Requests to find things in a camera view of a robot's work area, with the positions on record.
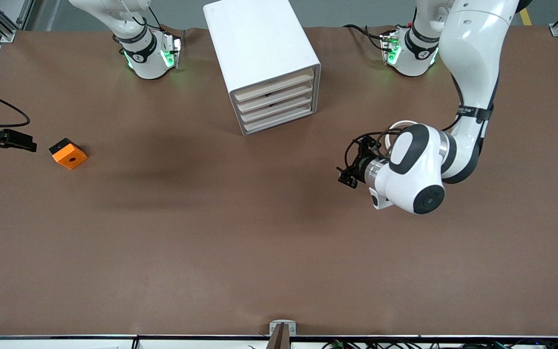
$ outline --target table surface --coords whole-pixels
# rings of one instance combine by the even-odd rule
[[[427,216],[337,183],[350,140],[458,96],[437,62],[383,66],[349,29],[306,29],[319,112],[241,135],[208,31],[137,78],[108,32],[18,32],[0,97],[38,153],[0,150],[0,335],[558,335],[558,38],[512,27],[474,174]],[[0,122],[18,119],[0,105]],[[68,137],[89,159],[66,170]]]

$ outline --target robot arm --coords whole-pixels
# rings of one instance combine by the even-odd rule
[[[180,38],[152,29],[139,14],[150,0],[70,0],[107,26],[124,48],[128,66],[143,79],[156,79],[177,67]]]
[[[389,158],[376,156],[378,142],[363,137],[357,140],[359,155],[341,172],[339,181],[352,188],[357,180],[366,183],[377,209],[395,204],[408,212],[427,214],[438,208],[445,198],[443,182],[459,183],[477,166],[494,107],[503,40],[517,6],[518,0],[419,0],[413,27],[399,34],[396,46],[400,49],[386,59],[401,73],[404,69],[404,73],[419,75],[433,61],[425,53],[419,60],[419,52],[431,55],[438,45],[460,97],[455,126],[450,133],[424,124],[409,126],[397,137]],[[440,37],[434,38],[439,29]],[[402,50],[407,44],[410,49]]]

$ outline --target gray floor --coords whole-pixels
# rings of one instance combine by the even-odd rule
[[[153,0],[152,7],[162,24],[188,29],[206,28],[202,7],[214,0]],[[406,0],[292,0],[304,27],[341,27],[344,24],[380,26],[405,24],[412,19],[414,3]],[[534,0],[529,8],[534,26],[545,26],[558,18],[558,0]],[[144,14],[149,21],[150,13]],[[513,21],[522,25],[520,16]],[[91,15],[68,0],[43,0],[33,25],[37,31],[106,31]]]

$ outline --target white drawer unit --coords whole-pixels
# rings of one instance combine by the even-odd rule
[[[244,135],[316,112],[320,61],[288,0],[220,0],[203,11]]]

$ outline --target black and orange box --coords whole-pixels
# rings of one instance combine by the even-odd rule
[[[48,149],[56,163],[69,170],[87,160],[87,155],[70,139],[64,138]]]

